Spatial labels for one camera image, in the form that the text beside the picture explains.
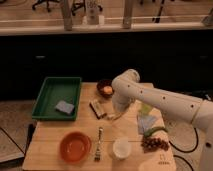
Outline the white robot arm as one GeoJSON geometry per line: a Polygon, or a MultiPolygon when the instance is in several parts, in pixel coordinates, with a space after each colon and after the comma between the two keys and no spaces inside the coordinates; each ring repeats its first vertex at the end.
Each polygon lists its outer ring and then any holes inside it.
{"type": "Polygon", "coordinates": [[[213,102],[140,83],[140,75],[128,69],[112,81],[113,107],[125,112],[134,100],[151,105],[160,111],[190,123],[206,134],[199,162],[199,171],[213,171],[213,102]]]}

